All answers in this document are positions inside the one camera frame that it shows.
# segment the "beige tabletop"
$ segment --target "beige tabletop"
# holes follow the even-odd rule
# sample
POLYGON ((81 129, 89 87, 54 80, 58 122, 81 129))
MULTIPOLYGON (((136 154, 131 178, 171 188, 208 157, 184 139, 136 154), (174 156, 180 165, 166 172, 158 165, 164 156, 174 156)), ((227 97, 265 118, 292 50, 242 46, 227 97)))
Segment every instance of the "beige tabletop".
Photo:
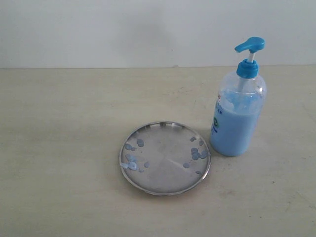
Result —
POLYGON ((120 172, 135 128, 172 120, 209 141, 235 68, 0 70, 0 236, 315 237, 316 66, 262 67, 249 150, 212 151, 209 175, 156 197, 120 172))

